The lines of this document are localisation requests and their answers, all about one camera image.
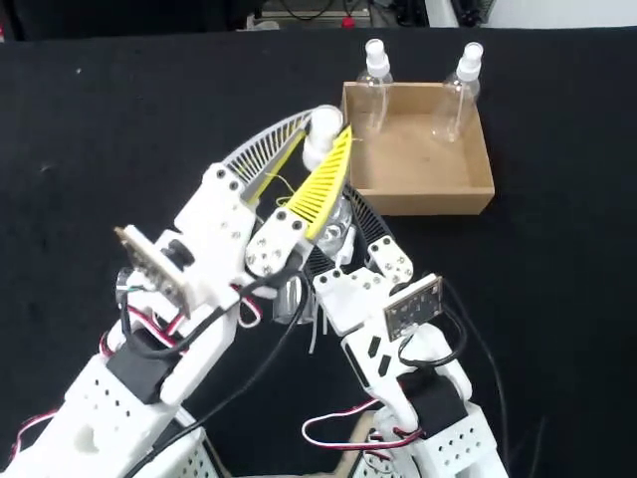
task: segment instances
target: cardboard box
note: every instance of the cardboard box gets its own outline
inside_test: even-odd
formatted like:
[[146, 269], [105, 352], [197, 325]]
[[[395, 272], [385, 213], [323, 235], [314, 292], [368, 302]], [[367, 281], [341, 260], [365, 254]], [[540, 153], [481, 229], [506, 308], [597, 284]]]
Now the cardboard box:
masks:
[[[349, 179], [380, 214], [479, 214], [494, 197], [487, 148], [478, 112], [455, 143], [431, 137], [431, 114], [441, 85], [398, 83], [382, 131], [362, 141], [354, 138]], [[345, 120], [366, 114], [361, 86], [345, 83]]]

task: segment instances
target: plastic bottle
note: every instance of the plastic bottle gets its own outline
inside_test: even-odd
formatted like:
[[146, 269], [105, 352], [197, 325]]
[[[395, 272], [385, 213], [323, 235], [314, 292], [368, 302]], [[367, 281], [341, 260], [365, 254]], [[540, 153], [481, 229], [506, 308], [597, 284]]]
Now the plastic bottle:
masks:
[[443, 84], [442, 100], [432, 119], [431, 132], [436, 139], [455, 142], [465, 131], [480, 94], [483, 53], [479, 43], [468, 44], [458, 68]]
[[394, 83], [382, 41], [369, 40], [365, 44], [365, 53], [367, 68], [356, 80], [364, 91], [364, 105], [360, 108], [364, 114], [353, 125], [357, 129], [354, 134], [359, 138], [376, 134], [382, 129], [389, 105], [389, 87]]

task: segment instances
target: white spray nozzle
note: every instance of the white spray nozzle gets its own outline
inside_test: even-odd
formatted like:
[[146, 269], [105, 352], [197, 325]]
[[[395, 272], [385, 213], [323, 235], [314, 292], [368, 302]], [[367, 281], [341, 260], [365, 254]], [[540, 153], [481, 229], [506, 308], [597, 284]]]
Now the white spray nozzle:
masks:
[[382, 40], [374, 38], [365, 44], [367, 71], [375, 78], [383, 78], [389, 73], [389, 58]]
[[482, 68], [482, 55], [485, 52], [483, 46], [472, 42], [465, 47], [465, 52], [458, 62], [456, 75], [463, 82], [473, 82], [478, 80], [480, 69]]

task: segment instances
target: black background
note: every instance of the black background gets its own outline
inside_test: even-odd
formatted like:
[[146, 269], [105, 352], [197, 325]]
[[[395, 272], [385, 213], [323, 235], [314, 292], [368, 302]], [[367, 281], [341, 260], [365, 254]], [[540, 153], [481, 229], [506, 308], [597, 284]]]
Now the black background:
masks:
[[[0, 450], [62, 400], [103, 330], [125, 255], [111, 230], [171, 225], [212, 161], [320, 103], [363, 67], [373, 33], [297, 32], [0, 47]], [[478, 217], [391, 218], [416, 271], [448, 276], [501, 364], [514, 467], [611, 476], [632, 462], [637, 30], [383, 31], [394, 78], [440, 81], [465, 42], [485, 44], [480, 111], [497, 197]], [[301, 176], [300, 167], [290, 172]], [[241, 332], [189, 400], [193, 414], [242, 382], [281, 333]], [[234, 474], [331, 469], [309, 416], [364, 395], [334, 335], [299, 328], [267, 377], [209, 423]], [[493, 378], [463, 365], [499, 437]], [[324, 431], [348, 436], [351, 423]]]

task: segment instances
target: cable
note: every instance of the cable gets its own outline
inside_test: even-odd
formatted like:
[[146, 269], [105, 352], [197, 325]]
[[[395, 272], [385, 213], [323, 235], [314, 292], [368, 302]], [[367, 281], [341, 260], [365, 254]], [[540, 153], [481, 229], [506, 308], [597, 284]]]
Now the cable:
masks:
[[279, 1], [281, 2], [281, 5], [283, 5], [283, 8], [286, 9], [286, 11], [290, 14], [291, 17], [296, 18], [297, 20], [301, 20], [302, 22], [310, 22], [311, 20], [314, 20], [314, 19], [318, 18], [320, 15], [322, 15], [327, 10], [329, 10], [331, 5], [334, 3], [334, 0], [327, 0], [327, 3], [325, 3], [325, 6], [318, 13], [316, 13], [316, 14], [310, 16], [310, 17], [302, 17], [302, 16], [297, 15], [295, 12], [293, 12], [290, 9], [288, 4], [286, 3], [286, 0], [279, 0]]
[[348, 451], [348, 450], [387, 450], [390, 448], [400, 448], [402, 446], [407, 446], [410, 443], [413, 443], [418, 438], [422, 436], [422, 430], [420, 428], [416, 429], [411, 433], [404, 433], [399, 428], [394, 428], [394, 433], [396, 434], [404, 434], [405, 436], [398, 441], [384, 441], [380, 443], [325, 443], [323, 441], [317, 441], [313, 438], [310, 438], [308, 435], [308, 427], [313, 423], [317, 423], [319, 421], [328, 420], [330, 418], [340, 418], [343, 416], [351, 416], [359, 413], [362, 410], [369, 408], [371, 405], [375, 405], [379, 400], [377, 398], [373, 398], [370, 401], [365, 402], [362, 405], [355, 406], [347, 411], [339, 411], [336, 413], [329, 413], [327, 415], [318, 416], [316, 418], [311, 418], [307, 420], [303, 426], [301, 427], [301, 435], [303, 438], [312, 445], [319, 446], [321, 448], [328, 448], [330, 450], [340, 450], [340, 451]]
[[465, 347], [467, 346], [468, 339], [467, 329], [465, 328], [462, 321], [458, 318], [457, 314], [451, 308], [443, 306], [443, 312], [458, 330], [458, 342], [456, 343], [456, 347], [445, 357], [435, 360], [410, 360], [408, 358], [403, 358], [402, 352], [405, 350], [405, 348], [411, 342], [411, 339], [414, 337], [414, 335], [411, 335], [404, 341], [402, 341], [402, 344], [400, 344], [400, 347], [398, 347], [398, 359], [402, 364], [407, 366], [415, 366], [417, 368], [433, 368], [452, 362], [453, 360], [457, 359], [458, 356], [464, 351]]
[[[133, 478], [139, 472], [139, 470], [141, 470], [145, 465], [147, 465], [152, 460], [154, 460], [159, 454], [161, 454], [162, 451], [164, 451], [170, 445], [179, 441], [181, 438], [188, 435], [192, 431], [199, 428], [203, 423], [208, 421], [213, 415], [215, 415], [220, 410], [225, 408], [228, 405], [228, 403], [232, 402], [237, 397], [243, 395], [255, 382], [257, 382], [263, 376], [264, 372], [270, 367], [272, 362], [277, 358], [277, 356], [281, 352], [283, 345], [286, 343], [286, 340], [288, 339], [295, 325], [299, 321], [299, 318], [301, 317], [301, 314], [303, 313], [303, 310], [306, 307], [306, 303], [308, 302], [308, 297], [310, 295], [311, 288], [310, 288], [310, 282], [308, 282], [307, 277], [301, 271], [293, 272], [290, 278], [292, 277], [298, 277], [301, 280], [301, 284], [302, 284], [303, 293], [301, 294], [301, 297], [299, 299], [299, 306], [297, 307], [297, 310], [295, 311], [295, 315], [292, 317], [290, 324], [286, 328], [286, 331], [283, 333], [283, 335], [281, 336], [277, 344], [274, 346], [272, 351], [265, 358], [265, 360], [257, 367], [257, 369], [252, 374], [252, 376], [248, 378], [248, 380], [246, 380], [246, 382], [241, 387], [237, 388], [231, 395], [229, 395], [223, 401], [218, 403], [214, 408], [208, 411], [205, 415], [203, 415], [197, 421], [184, 427], [179, 433], [173, 435], [171, 438], [167, 439], [163, 443], [160, 443], [155, 448], [153, 448], [153, 450], [149, 452], [146, 456], [144, 456], [136, 465], [134, 465], [130, 469], [130, 471], [128, 471], [128, 473], [126, 473], [123, 476], [123, 478]], [[254, 286], [255, 282], [244, 287], [242, 289], [242, 292], [246, 290], [249, 290], [249, 292], [252, 292], [257, 287], [260, 287], [260, 285]]]
[[509, 415], [508, 415], [508, 409], [507, 409], [507, 400], [505, 398], [505, 388], [503, 385], [502, 376], [500, 375], [500, 369], [498, 368], [498, 364], [496, 363], [496, 359], [494, 358], [494, 355], [491, 353], [491, 349], [489, 349], [489, 346], [483, 339], [482, 335], [480, 334], [480, 331], [478, 330], [474, 322], [471, 320], [471, 317], [469, 316], [469, 312], [467, 311], [467, 308], [465, 307], [462, 300], [460, 299], [460, 294], [458, 294], [458, 291], [456, 291], [456, 288], [446, 278], [444, 279], [443, 287], [449, 293], [452, 300], [458, 306], [461, 317], [463, 318], [464, 322], [467, 323], [467, 325], [471, 329], [471, 332], [473, 332], [474, 336], [476, 336], [476, 339], [478, 340], [478, 344], [480, 344], [480, 347], [482, 348], [483, 352], [487, 356], [487, 360], [491, 364], [491, 368], [494, 372], [494, 379], [496, 381], [496, 389], [498, 390], [498, 396], [500, 398], [503, 461], [505, 463], [505, 468], [507, 470], [507, 473], [509, 473], [509, 464], [510, 464], [510, 461], [509, 461], [509, 456], [510, 456]]
[[539, 456], [541, 455], [541, 440], [544, 435], [544, 429], [546, 428], [546, 417], [542, 417], [539, 423], [539, 429], [537, 430], [537, 437], [535, 438], [535, 451], [533, 452], [533, 463], [531, 465], [531, 471], [529, 472], [529, 478], [534, 478], [535, 472], [539, 465]]
[[34, 427], [38, 423], [42, 423], [43, 421], [50, 420], [53, 418], [56, 413], [58, 413], [58, 409], [55, 408], [53, 410], [47, 411], [46, 413], [42, 413], [41, 415], [32, 416], [28, 420], [22, 423], [22, 426], [18, 430], [18, 434], [16, 435], [16, 441], [11, 447], [11, 453], [9, 455], [9, 461], [13, 461], [13, 459], [22, 451], [22, 435], [29, 428]]
[[[251, 284], [242, 288], [239, 294], [239, 300], [235, 302], [232, 307], [235, 307], [239, 302], [251, 295], [255, 289], [258, 289], [263, 286], [268, 286], [272, 283], [281, 284], [283, 282], [288, 281], [295, 274], [300, 274], [298, 271], [291, 271], [290, 269], [283, 269], [275, 274], [266, 277], [260, 277], [253, 281]], [[130, 316], [128, 315], [128, 293], [124, 293], [121, 295], [121, 311], [120, 311], [120, 321], [121, 321], [121, 331], [126, 338], [126, 341], [130, 345], [130, 349], [140, 357], [144, 357], [145, 359], [167, 359], [174, 356], [179, 355], [182, 352], [185, 352], [190, 345], [194, 341], [196, 341], [201, 334], [203, 334], [208, 327], [210, 327], [217, 319], [224, 316], [228, 313], [228, 310], [222, 309], [221, 307], [217, 307], [212, 314], [210, 314], [206, 319], [204, 319], [194, 330], [187, 336], [181, 339], [178, 342], [174, 343], [174, 346], [169, 349], [160, 350], [160, 351], [149, 351], [147, 350], [139, 341], [139, 338], [132, 333], [132, 329], [130, 327]]]

